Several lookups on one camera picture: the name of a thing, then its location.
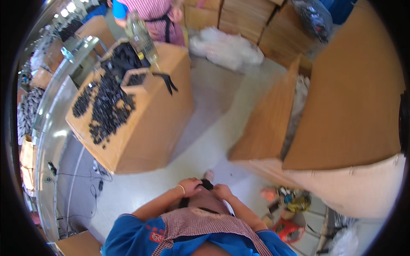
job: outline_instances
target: ceiling light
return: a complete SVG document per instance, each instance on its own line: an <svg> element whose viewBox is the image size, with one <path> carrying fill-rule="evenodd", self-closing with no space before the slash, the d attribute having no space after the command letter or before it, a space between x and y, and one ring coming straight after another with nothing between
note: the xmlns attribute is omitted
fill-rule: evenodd
<svg viewBox="0 0 410 256"><path fill-rule="evenodd" d="M67 11L67 9L62 9L60 13L61 13L61 16L63 16L63 17L67 17L67 16L68 16L68 11Z"/></svg>
<svg viewBox="0 0 410 256"><path fill-rule="evenodd" d="M67 10L69 11L69 12L74 12L74 10L75 10L75 4L73 3L73 2L71 2L71 3L69 3L68 5L67 5Z"/></svg>

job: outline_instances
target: glass bottle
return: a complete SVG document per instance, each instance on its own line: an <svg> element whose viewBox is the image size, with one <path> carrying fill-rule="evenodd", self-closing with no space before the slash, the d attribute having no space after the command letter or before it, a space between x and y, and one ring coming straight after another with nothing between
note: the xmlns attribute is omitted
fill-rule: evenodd
<svg viewBox="0 0 410 256"><path fill-rule="evenodd" d="M125 33L130 39L130 44L136 53L142 52L150 63L157 61L157 49L145 26L145 22L138 18L137 11L128 14Z"/></svg>

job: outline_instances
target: pink striped apron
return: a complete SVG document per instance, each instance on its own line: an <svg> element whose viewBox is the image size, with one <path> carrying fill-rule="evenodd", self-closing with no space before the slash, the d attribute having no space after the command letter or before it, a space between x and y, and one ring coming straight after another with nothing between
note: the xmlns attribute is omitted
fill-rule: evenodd
<svg viewBox="0 0 410 256"><path fill-rule="evenodd" d="M179 23L169 20L172 16L172 0L117 0L127 6L130 12L137 10L138 17L144 20L148 30L159 34L158 41L185 46L184 35Z"/></svg>
<svg viewBox="0 0 410 256"><path fill-rule="evenodd" d="M163 249L171 249L173 240L180 236L198 236L209 233L233 233L249 238L261 256L272 253L252 229L242 220L227 214L210 213L196 207L177 209L161 215L165 232L152 232L150 240L160 241L152 256L160 256Z"/></svg>

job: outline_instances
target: foot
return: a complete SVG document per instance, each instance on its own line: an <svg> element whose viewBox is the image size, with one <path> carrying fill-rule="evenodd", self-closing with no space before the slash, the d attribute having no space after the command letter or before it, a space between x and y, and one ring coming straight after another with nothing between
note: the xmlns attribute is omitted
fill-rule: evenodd
<svg viewBox="0 0 410 256"><path fill-rule="evenodd" d="M206 171L204 174L204 179L207 179L212 183L214 181L214 172L212 170Z"/></svg>

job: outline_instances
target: worker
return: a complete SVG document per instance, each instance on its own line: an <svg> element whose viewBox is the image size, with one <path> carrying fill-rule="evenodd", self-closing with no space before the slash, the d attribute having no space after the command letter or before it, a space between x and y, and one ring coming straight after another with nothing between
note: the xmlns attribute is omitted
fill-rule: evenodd
<svg viewBox="0 0 410 256"><path fill-rule="evenodd" d="M213 186L212 179L211 171L202 180L184 179L132 214L121 215L102 254L296 256L228 186Z"/></svg>
<svg viewBox="0 0 410 256"><path fill-rule="evenodd" d="M118 26L125 28L127 13L138 11L154 41L185 46L179 22L182 20L182 0L112 0L112 13Z"/></svg>

